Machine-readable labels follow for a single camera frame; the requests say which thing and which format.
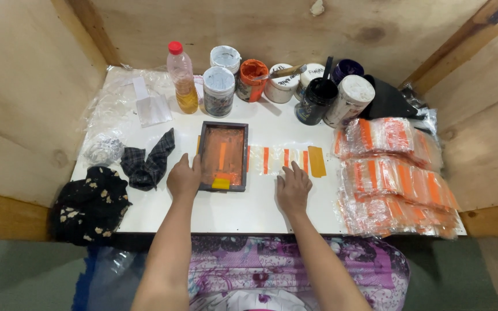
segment wooden beam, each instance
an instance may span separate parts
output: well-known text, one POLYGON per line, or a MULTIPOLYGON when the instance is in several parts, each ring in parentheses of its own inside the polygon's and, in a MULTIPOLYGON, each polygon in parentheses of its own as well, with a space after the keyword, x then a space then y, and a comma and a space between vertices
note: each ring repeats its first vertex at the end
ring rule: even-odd
POLYGON ((101 54, 103 54, 107 64, 120 66, 121 61, 120 56, 118 55, 118 48, 114 47, 107 32, 105 32, 103 19, 92 1, 66 0, 66 2, 72 7, 74 13, 78 16, 82 25, 84 25, 87 33, 92 37, 93 42, 95 42, 95 45, 99 48, 101 54))
POLYGON ((49 241, 49 210, 0 196, 0 240, 49 241))
POLYGON ((469 236, 498 236, 498 206, 460 213, 469 236))
POLYGON ((479 11, 432 54, 402 85, 411 82, 419 94, 425 94, 439 81, 467 62, 498 36, 498 0, 488 0, 479 11))

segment floor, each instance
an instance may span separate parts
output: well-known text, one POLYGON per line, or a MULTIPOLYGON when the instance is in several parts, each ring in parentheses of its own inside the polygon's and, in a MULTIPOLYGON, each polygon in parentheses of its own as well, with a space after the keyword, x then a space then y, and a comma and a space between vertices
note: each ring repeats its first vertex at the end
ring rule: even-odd
MULTIPOLYGON (((495 288, 490 277, 498 268, 498 240, 388 239, 411 265, 404 311, 498 310, 498 280, 495 288)), ((85 256, 70 244, 0 241, 0 310, 70 310, 85 256)))

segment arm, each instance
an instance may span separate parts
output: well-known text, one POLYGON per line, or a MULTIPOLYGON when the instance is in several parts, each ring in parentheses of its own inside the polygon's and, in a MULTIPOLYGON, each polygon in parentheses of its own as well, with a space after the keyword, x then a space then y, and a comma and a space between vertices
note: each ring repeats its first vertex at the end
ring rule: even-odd
POLYGON ((312 188, 307 173, 292 162, 278 177, 278 203, 297 238, 310 285, 322 311, 371 311, 368 302, 330 246, 307 216, 307 196, 312 188))
POLYGON ((149 249, 132 311, 189 309, 191 209, 201 181, 200 162, 196 155, 190 168, 185 153, 168 175, 172 204, 149 249))

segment wooden wall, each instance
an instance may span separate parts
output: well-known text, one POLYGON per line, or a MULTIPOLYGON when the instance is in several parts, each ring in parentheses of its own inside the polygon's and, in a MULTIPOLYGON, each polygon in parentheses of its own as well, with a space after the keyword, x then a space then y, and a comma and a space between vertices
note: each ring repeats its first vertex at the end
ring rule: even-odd
POLYGON ((52 203, 70 179, 80 116, 105 69, 64 0, 0 0, 0 195, 52 203))
POLYGON ((498 36, 425 97, 439 109, 446 178, 463 210, 498 206, 498 36))
POLYGON ((110 64, 164 65, 167 44, 181 41, 196 73, 214 46, 235 47, 268 66, 352 58, 367 73, 398 85, 486 0, 69 0, 110 64))

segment red bottle cap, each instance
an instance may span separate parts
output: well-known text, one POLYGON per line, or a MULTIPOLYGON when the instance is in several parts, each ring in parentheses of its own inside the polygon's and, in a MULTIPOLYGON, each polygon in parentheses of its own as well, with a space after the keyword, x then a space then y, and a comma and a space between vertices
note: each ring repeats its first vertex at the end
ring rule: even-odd
POLYGON ((178 41, 171 41, 168 44, 168 51, 172 55, 179 55, 184 51, 184 48, 182 47, 182 44, 179 43, 178 41))

